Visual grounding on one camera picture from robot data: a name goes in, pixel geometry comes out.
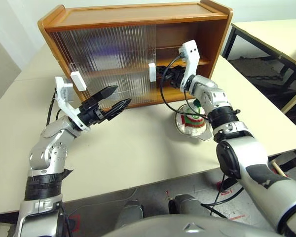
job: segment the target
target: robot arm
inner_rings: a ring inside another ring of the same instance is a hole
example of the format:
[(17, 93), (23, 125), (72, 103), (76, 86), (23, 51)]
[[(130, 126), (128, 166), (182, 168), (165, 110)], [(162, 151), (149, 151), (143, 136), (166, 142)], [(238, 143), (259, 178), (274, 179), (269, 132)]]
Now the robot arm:
[(72, 97), (72, 83), (56, 77), (59, 107), (68, 115), (49, 124), (41, 133), (39, 142), (29, 155), (25, 197), (21, 202), (15, 237), (51, 236), (62, 237), (65, 216), (62, 209), (62, 180), (68, 175), (65, 170), (67, 149), (82, 131), (89, 131), (90, 125), (111, 120), (120, 114), (131, 99), (122, 100), (108, 112), (98, 102), (109, 97), (117, 86), (109, 86), (91, 96), (74, 109), (69, 101)]
[(180, 90), (200, 101), (218, 143), (221, 170), (238, 180), (277, 232), (296, 236), (296, 181), (268, 168), (266, 150), (239, 121), (236, 114), (240, 111), (233, 110), (225, 92), (210, 79), (193, 74), (197, 61), (190, 65), (189, 62), (199, 59), (195, 41), (184, 43), (179, 51), (188, 69)]

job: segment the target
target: table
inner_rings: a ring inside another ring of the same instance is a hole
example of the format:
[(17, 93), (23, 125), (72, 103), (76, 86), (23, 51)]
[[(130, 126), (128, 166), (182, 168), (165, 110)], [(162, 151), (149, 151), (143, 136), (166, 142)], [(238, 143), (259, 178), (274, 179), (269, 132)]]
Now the table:
[[(0, 213), (18, 210), (24, 197), (28, 155), (45, 127), (53, 74), (60, 73), (44, 46), (0, 99)], [(296, 126), (222, 57), (212, 79), (269, 156), (296, 149)], [(64, 201), (218, 168), (216, 143), (182, 136), (173, 116), (164, 104), (127, 109), (78, 137), (66, 160), (74, 171), (63, 181)]]
[[(232, 23), (232, 29), (222, 56), (228, 58), (236, 36), (258, 47), (284, 64), (281, 73), (292, 69), (294, 73), (284, 83), (282, 90), (296, 80), (296, 19)], [(286, 113), (296, 104), (296, 97), (283, 107)]]

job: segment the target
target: black cable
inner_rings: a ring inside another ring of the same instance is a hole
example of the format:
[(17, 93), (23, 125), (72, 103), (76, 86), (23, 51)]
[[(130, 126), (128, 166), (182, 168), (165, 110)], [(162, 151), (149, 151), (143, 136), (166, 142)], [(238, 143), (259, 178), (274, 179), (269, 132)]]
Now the black cable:
[(172, 107), (166, 102), (166, 100), (165, 100), (165, 98), (164, 98), (164, 96), (163, 96), (163, 83), (164, 83), (165, 75), (166, 75), (167, 71), (169, 70), (169, 68), (171, 67), (171, 65), (172, 65), (174, 62), (176, 62), (177, 60), (179, 60), (180, 58), (181, 58), (180, 55), (177, 56), (175, 59), (173, 59), (173, 60), (169, 63), (169, 65), (168, 65), (168, 66), (166, 67), (166, 69), (164, 70), (164, 72), (163, 72), (163, 74), (162, 74), (162, 77), (161, 77), (161, 80), (160, 80), (160, 94), (161, 94), (161, 98), (162, 98), (163, 102), (166, 104), (166, 106), (167, 106), (170, 110), (172, 110), (172, 111), (174, 111), (174, 112), (176, 112), (176, 113), (178, 113), (178, 114), (181, 114), (181, 115), (192, 115), (192, 116), (194, 116), (194, 115), (197, 115), (197, 114), (185, 113), (185, 112), (181, 112), (181, 111), (178, 111), (178, 110), (172, 108)]
[(186, 90), (185, 90), (185, 88), (183, 89), (183, 92), (184, 92), (184, 98), (185, 98), (185, 100), (186, 100), (187, 105), (188, 105), (189, 108), (195, 113), (195, 115), (198, 115), (198, 116), (200, 116), (200, 117), (203, 118), (203, 119), (208, 119), (208, 118), (206, 117), (206, 115), (202, 115), (202, 114), (196, 112), (196, 111), (192, 108), (192, 106), (189, 104), (189, 102), (188, 102), (188, 100), (187, 100), (187, 97), (186, 97)]
[(217, 205), (220, 205), (220, 204), (223, 204), (223, 203), (226, 203), (232, 199), (234, 199), (235, 197), (237, 197), (241, 192), (243, 191), (243, 187), (241, 189), (239, 189), (238, 192), (236, 192), (233, 196), (225, 199), (225, 200), (222, 200), (222, 201), (219, 201), (219, 202), (216, 202), (216, 203), (210, 203), (210, 204), (203, 204), (205, 206), (217, 206)]
[(58, 116), (59, 116), (59, 113), (61, 112), (61, 109), (59, 109), (58, 111), (57, 111), (57, 114), (56, 114), (56, 120), (58, 120)]
[(65, 216), (65, 221), (66, 221), (66, 225), (67, 225), (67, 231), (68, 231), (68, 234), (69, 234), (69, 237), (73, 237), (73, 233), (71, 231), (71, 228), (70, 228), (70, 222), (69, 222), (69, 217), (65, 211), (65, 207), (64, 207), (64, 204), (61, 203), (61, 209), (63, 211), (63, 215)]
[(222, 184), (223, 184), (224, 180), (225, 180), (225, 174), (222, 175), (221, 186), (220, 186), (219, 189), (218, 189), (218, 193), (217, 193), (217, 195), (216, 195), (216, 198), (215, 198), (214, 204), (216, 204), (216, 202), (217, 202), (217, 200), (218, 200), (218, 197), (219, 197), (219, 194), (220, 194), (221, 191), (222, 191)]
[(205, 206), (204, 204), (201, 204), (201, 206), (204, 207), (204, 208), (206, 208), (206, 209), (208, 209), (208, 210), (210, 210), (211, 212), (213, 212), (213, 213), (219, 215), (219, 216), (222, 217), (222, 218), (226, 218), (226, 219), (228, 219), (225, 215), (221, 214), (219, 211), (216, 211), (216, 210), (214, 210), (213, 208), (211, 208), (211, 207), (209, 207), (209, 206)]
[(50, 116), (51, 116), (51, 111), (53, 109), (53, 105), (54, 105), (54, 101), (55, 101), (55, 96), (56, 96), (56, 90), (54, 91), (53, 97), (51, 98), (51, 102), (50, 102), (50, 105), (49, 105), (46, 126), (49, 125), (49, 123), (50, 123)]

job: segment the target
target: green object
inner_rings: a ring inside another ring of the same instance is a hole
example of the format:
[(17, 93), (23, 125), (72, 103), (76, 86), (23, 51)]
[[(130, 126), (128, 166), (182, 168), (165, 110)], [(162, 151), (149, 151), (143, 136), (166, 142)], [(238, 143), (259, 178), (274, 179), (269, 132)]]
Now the green object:
[(201, 106), (201, 103), (199, 102), (199, 100), (198, 99), (195, 99), (194, 101), (193, 101), (193, 105), (195, 105), (196, 107), (202, 107)]

